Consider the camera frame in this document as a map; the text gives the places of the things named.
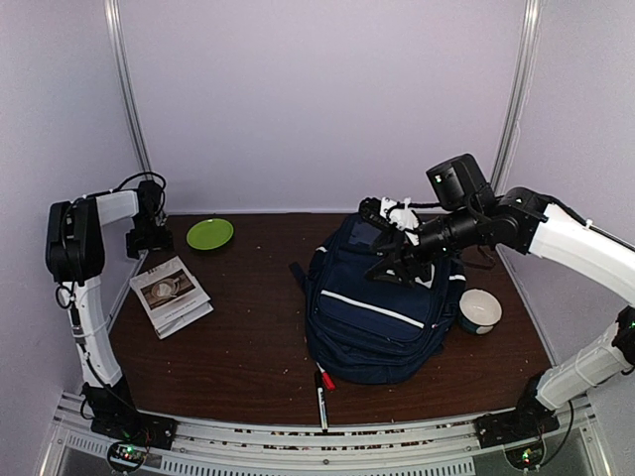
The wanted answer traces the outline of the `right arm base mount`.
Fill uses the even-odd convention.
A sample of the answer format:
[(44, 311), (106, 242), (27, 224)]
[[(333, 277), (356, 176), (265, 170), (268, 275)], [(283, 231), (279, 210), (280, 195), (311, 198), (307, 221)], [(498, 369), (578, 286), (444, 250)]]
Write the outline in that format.
[(514, 469), (529, 472), (547, 461), (547, 433), (560, 428), (554, 415), (521, 416), (516, 410), (486, 414), (474, 421), (482, 449), (502, 446), (507, 463)]

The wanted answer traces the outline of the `right aluminium frame post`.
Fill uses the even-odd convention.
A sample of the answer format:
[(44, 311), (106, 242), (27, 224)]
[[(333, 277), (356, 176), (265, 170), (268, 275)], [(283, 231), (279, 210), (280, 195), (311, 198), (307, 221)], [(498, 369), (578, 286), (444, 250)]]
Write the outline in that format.
[(520, 138), (521, 117), (530, 90), (539, 41), (542, 6), (543, 2), (540, 0), (525, 2), (512, 87), (490, 181), (497, 194), (506, 190)]

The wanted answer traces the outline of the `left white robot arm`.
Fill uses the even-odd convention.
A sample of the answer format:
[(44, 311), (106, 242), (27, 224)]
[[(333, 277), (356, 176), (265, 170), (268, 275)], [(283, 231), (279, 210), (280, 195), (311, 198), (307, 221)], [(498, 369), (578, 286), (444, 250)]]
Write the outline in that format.
[(172, 251), (173, 234), (164, 213), (166, 187), (161, 175), (138, 173), (108, 190), (51, 205), (46, 266), (57, 284), (57, 304), (67, 311), (84, 383), (90, 387), (112, 390), (123, 379), (101, 302), (103, 229), (122, 220), (132, 221), (125, 248), (133, 260), (146, 251)]

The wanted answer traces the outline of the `white coffee cover book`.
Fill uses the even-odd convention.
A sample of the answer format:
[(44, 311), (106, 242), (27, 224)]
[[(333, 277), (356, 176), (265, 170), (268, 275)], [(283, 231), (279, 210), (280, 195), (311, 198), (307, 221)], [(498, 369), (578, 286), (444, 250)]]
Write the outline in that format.
[(210, 296), (180, 257), (133, 277), (129, 284), (161, 340), (213, 312)]

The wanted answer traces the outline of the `aluminium front rail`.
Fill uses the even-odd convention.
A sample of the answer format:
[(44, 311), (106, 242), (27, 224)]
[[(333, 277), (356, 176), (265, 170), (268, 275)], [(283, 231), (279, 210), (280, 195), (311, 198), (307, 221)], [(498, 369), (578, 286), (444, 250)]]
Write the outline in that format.
[[(131, 475), (617, 475), (586, 398), (574, 400), (566, 445), (538, 471), (510, 462), (523, 443), (483, 448), (473, 422), (483, 414), (397, 423), (273, 425), (168, 416), (170, 449), (152, 448)], [(117, 475), (112, 438), (90, 431), (80, 398), (63, 394), (35, 475)]]

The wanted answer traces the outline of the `red capped marker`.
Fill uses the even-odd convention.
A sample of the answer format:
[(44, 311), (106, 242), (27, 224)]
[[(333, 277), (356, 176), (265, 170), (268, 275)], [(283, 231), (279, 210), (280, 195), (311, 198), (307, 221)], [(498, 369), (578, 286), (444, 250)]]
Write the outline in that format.
[(328, 389), (329, 391), (334, 391), (336, 389), (336, 386), (335, 386), (334, 381), (330, 377), (330, 375), (327, 373), (327, 371), (320, 364), (317, 364), (317, 368), (318, 368), (318, 371), (320, 373), (321, 381), (322, 381), (324, 387), (326, 389)]

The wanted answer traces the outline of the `navy blue backpack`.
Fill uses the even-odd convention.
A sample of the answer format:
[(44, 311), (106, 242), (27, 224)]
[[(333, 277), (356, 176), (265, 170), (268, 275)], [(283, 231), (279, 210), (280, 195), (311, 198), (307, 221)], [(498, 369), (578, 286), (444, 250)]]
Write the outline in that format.
[(355, 384), (412, 378), (442, 351), (466, 288), (457, 257), (434, 261), (431, 277), (413, 287), (367, 279), (381, 260), (370, 250), (378, 235), (351, 214), (316, 248), (306, 270), (290, 266), (306, 298), (310, 356), (330, 376)]

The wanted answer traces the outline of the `left aluminium frame post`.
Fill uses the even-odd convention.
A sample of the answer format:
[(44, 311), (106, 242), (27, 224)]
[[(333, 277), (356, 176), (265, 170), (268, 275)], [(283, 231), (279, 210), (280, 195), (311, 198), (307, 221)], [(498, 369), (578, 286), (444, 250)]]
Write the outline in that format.
[(147, 179), (155, 178), (156, 176), (153, 175), (153, 169), (150, 163), (148, 149), (142, 131), (140, 115), (134, 95), (133, 82), (130, 74), (123, 26), (121, 22), (120, 2), (116, 0), (105, 0), (103, 4), (106, 27), (114, 56), (125, 110), (125, 117), (132, 140), (135, 158), (142, 176)]

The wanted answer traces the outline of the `aluminium frame post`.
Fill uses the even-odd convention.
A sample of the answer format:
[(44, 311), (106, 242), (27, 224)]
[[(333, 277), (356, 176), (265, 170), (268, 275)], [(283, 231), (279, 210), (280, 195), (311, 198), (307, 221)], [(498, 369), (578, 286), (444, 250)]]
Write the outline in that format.
[(506, 190), (520, 138), (521, 117), (530, 90), (539, 41), (542, 6), (543, 2), (540, 0), (525, 2), (512, 87), (490, 181), (497, 194)]
[(125, 110), (125, 117), (132, 140), (135, 158), (142, 176), (147, 179), (155, 178), (156, 176), (153, 175), (153, 169), (150, 163), (148, 149), (142, 131), (140, 115), (134, 95), (133, 82), (130, 74), (123, 26), (121, 22), (120, 2), (116, 0), (105, 0), (103, 4), (106, 27), (114, 56)]

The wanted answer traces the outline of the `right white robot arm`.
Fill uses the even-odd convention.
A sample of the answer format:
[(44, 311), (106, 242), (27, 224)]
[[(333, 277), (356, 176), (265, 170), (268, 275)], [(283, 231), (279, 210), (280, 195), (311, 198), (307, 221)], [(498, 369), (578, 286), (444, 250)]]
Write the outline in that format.
[(359, 212), (380, 229), (381, 261), (371, 280), (413, 286), (433, 260), (484, 245), (543, 261), (544, 278), (526, 292), (542, 329), (552, 312), (583, 312), (588, 343), (527, 384), (508, 426), (531, 436), (572, 398), (634, 370), (634, 247), (583, 218), (560, 199), (523, 186), (498, 194), (475, 157), (464, 154), (427, 171), (442, 215), (423, 219), (409, 198), (363, 199)]

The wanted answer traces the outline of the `white teal bowl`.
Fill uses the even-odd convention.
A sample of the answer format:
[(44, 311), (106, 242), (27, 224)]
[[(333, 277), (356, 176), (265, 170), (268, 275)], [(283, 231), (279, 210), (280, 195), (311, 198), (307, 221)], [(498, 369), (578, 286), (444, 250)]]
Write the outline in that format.
[(471, 289), (459, 300), (459, 326), (473, 335), (489, 333), (502, 318), (502, 306), (491, 293)]

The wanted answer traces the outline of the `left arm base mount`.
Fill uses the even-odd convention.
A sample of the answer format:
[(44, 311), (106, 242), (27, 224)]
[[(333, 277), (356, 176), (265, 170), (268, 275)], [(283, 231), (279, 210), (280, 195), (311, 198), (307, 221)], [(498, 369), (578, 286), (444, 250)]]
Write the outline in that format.
[(91, 421), (90, 430), (113, 439), (106, 462), (114, 471), (130, 474), (147, 462), (152, 448), (172, 448), (177, 421), (139, 411), (124, 379), (105, 387), (84, 383), (82, 394), (80, 415)]

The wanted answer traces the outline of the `black capped marker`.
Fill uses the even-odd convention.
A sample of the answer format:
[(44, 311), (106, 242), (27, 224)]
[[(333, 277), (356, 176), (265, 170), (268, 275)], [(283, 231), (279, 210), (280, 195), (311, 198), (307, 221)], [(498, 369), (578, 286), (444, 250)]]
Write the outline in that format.
[(328, 432), (327, 408), (325, 400), (325, 392), (320, 371), (315, 372), (315, 383), (317, 391), (317, 406), (320, 428), (323, 433)]

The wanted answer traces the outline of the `green plate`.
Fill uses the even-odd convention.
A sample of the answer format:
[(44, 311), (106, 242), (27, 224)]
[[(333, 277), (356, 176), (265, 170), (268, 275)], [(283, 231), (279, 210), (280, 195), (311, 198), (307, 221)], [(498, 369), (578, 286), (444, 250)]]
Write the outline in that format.
[(233, 237), (234, 227), (231, 222), (222, 218), (205, 219), (187, 233), (188, 245), (198, 251), (211, 251), (227, 244)]

